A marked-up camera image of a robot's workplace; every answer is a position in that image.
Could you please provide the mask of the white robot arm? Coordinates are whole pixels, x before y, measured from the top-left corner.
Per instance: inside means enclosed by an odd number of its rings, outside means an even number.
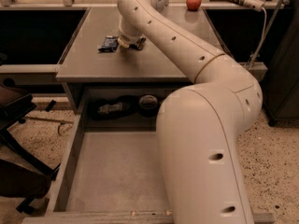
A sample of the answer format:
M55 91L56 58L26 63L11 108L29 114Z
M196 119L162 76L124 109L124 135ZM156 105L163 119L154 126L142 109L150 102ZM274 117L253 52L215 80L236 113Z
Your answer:
M164 0L118 0L120 39L145 35L188 78L156 119L175 224L254 224L236 150L262 108L257 79L220 49L165 18Z

